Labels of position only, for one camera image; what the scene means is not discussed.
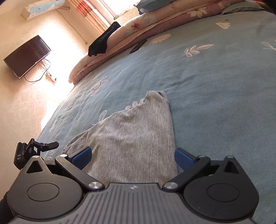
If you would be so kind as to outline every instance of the orange curtain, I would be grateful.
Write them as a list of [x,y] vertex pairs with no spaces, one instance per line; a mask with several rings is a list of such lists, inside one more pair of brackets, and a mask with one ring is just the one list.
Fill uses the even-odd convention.
[[110,26],[98,10],[86,0],[68,0],[90,24],[102,34]]

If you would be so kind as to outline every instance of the blue bedsheet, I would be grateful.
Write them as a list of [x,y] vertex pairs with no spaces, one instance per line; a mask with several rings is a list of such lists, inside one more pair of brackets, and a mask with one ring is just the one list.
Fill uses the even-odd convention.
[[212,159],[234,155],[260,194],[254,220],[273,224],[276,17],[265,11],[208,17],[130,50],[88,74],[60,104],[38,138],[60,146],[43,156],[54,158],[75,135],[137,105],[147,91],[162,90],[176,145]]

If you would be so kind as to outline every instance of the window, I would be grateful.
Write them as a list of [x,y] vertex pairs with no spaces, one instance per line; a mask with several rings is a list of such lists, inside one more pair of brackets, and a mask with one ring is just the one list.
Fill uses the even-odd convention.
[[113,17],[120,16],[124,11],[133,8],[140,0],[99,0]]

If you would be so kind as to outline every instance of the tv screen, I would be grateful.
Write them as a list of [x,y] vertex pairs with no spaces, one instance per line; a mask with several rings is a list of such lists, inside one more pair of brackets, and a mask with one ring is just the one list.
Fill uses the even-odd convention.
[[10,53],[4,62],[20,79],[50,52],[51,49],[37,35]]

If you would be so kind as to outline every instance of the blue pillow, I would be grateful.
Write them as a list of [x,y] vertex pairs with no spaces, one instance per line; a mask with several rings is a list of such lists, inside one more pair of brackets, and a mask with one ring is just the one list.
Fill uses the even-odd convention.
[[235,13],[235,12],[260,11],[260,10],[264,10],[264,8],[261,7],[258,3],[250,0],[245,0],[243,2],[230,5],[229,7],[227,7],[225,10],[221,12],[221,15]]
[[141,0],[136,8],[139,12],[150,12],[172,3],[175,0]]

